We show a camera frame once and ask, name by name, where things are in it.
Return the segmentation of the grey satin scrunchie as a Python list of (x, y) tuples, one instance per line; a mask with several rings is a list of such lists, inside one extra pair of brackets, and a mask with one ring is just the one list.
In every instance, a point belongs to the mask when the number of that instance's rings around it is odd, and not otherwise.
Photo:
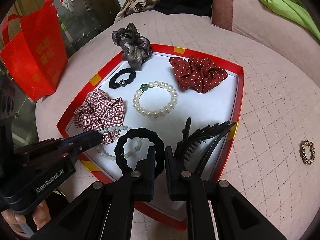
[(126, 28), (114, 31), (112, 40), (123, 50), (122, 59), (136, 71), (140, 71), (142, 65), (152, 57), (150, 41), (140, 35), (133, 23), (129, 23)]

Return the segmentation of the pink bolster pillow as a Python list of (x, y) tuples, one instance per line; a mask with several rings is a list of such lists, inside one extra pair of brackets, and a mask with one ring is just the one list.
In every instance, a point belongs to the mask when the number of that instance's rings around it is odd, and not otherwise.
[(259, 0), (213, 0), (212, 24), (274, 50), (319, 85), (319, 41)]

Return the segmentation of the red plaid scrunchie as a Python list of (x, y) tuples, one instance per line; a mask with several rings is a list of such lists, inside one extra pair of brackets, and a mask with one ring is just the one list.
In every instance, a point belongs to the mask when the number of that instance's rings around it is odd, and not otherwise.
[(84, 103), (74, 112), (75, 126), (83, 131), (95, 130), (103, 135), (102, 143), (107, 145), (116, 141), (123, 125), (125, 106), (122, 98), (113, 99), (103, 90), (89, 92)]

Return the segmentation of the red shallow tray box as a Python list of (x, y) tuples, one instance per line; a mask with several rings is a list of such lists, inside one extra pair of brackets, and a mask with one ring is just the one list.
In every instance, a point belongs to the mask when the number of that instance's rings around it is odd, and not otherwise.
[[(235, 127), (231, 128), (231, 131), (218, 143), (202, 173), (201, 177), (204, 180), (216, 182), (220, 178), (229, 157), (238, 125), (237, 122), (240, 119), (244, 91), (244, 70), (241, 66), (222, 58), (190, 49), (152, 44), (152, 50), (153, 55), (143, 64), (142, 71), (137, 73), (133, 83), (124, 88), (109, 88), (111, 77), (121, 69), (129, 67), (129, 64), (122, 60), (122, 52), (108, 61), (73, 99), (58, 121), (57, 129), (63, 137), (72, 137), (82, 132), (82, 129), (77, 128), (74, 124), (74, 112), (84, 103), (86, 95), (94, 89), (105, 91), (113, 99), (122, 98), (126, 107), (124, 126), (131, 128), (145, 127), (156, 132), (164, 142), (164, 146), (171, 146), (173, 152), (176, 149), (176, 144), (182, 140), (182, 129), (188, 117), (191, 117), (191, 133), (207, 125), (225, 121), (236, 122)], [(190, 88), (180, 90), (174, 77), (173, 68), (169, 63), (169, 59), (174, 56), (185, 60), (191, 56), (207, 57), (219, 67), (224, 68), (228, 77), (216, 88), (204, 94)], [(141, 84), (150, 81), (167, 82), (176, 88), (178, 103), (169, 114), (158, 118), (148, 118), (134, 109), (132, 100), (135, 92)], [(140, 101), (144, 109), (154, 111), (165, 106), (169, 100), (168, 92), (155, 88), (153, 92), (148, 91)], [(116, 181), (123, 175), (116, 161), (112, 161), (114, 157), (103, 157), (98, 153), (97, 148), (87, 150), (79, 157), (93, 176), (105, 184)], [(185, 202), (172, 202), (169, 199), (165, 172), (159, 175), (155, 181), (153, 200), (151, 202), (136, 202), (135, 208), (167, 226), (181, 231), (187, 229)]]

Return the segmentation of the red gift bag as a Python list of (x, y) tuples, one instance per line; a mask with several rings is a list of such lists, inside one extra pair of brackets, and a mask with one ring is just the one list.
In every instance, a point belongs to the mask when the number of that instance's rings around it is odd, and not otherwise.
[(8, 16), (2, 27), (1, 59), (33, 101), (55, 93), (68, 62), (53, 1), (45, 0), (42, 8), (30, 15)]

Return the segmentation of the black hair claw clip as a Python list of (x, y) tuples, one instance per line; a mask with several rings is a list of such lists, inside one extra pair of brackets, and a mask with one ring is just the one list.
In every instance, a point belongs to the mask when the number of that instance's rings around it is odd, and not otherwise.
[(174, 162), (177, 169), (180, 171), (186, 170), (185, 161), (190, 162), (190, 159), (196, 149), (202, 143), (206, 143), (207, 140), (214, 138), (215, 140), (210, 143), (207, 149), (202, 153), (201, 158), (196, 162), (196, 167), (193, 173), (200, 176), (220, 140), (227, 135), (235, 125), (236, 122), (230, 123), (230, 121), (225, 121), (221, 124), (216, 123), (213, 126), (207, 125), (202, 129), (198, 128), (194, 133), (189, 134), (191, 117), (188, 117), (185, 127), (182, 130), (182, 140), (177, 143), (174, 153)]

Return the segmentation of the wooden glass door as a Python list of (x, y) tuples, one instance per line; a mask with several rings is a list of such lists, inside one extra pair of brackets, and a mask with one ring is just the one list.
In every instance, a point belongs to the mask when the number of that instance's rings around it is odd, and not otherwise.
[[(44, 0), (13, 0), (1, 8), (1, 21), (12, 14), (27, 16), (43, 4)], [(110, 27), (120, 10), (118, 0), (54, 0), (53, 4), (68, 56)]]

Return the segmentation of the red polka dot scrunchie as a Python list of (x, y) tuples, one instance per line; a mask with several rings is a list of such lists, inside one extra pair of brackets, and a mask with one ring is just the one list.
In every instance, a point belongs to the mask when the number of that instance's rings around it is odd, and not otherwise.
[(207, 57), (191, 56), (188, 60), (171, 57), (169, 63), (173, 68), (178, 85), (184, 90), (191, 88), (204, 94), (217, 87), (228, 77), (225, 69)]

